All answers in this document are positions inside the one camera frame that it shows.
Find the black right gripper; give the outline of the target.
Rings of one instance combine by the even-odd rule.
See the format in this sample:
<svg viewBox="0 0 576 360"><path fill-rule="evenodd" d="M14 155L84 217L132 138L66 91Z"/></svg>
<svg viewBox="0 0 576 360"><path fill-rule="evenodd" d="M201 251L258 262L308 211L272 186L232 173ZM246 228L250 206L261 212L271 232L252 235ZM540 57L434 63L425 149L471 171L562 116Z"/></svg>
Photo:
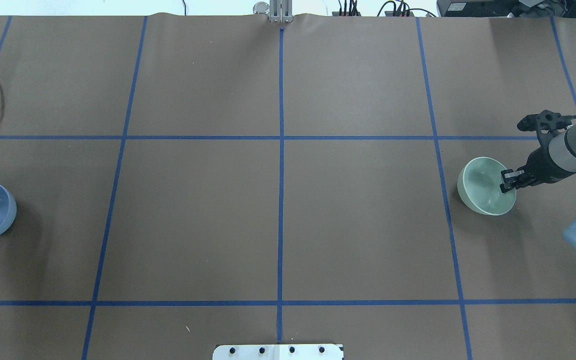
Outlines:
<svg viewBox="0 0 576 360"><path fill-rule="evenodd" d="M576 158L566 145L565 133L576 115L544 110L528 114L517 124L521 132L535 132L539 147L532 151L524 166L501 171L500 191L506 194L530 185L557 183L576 174Z"/></svg>

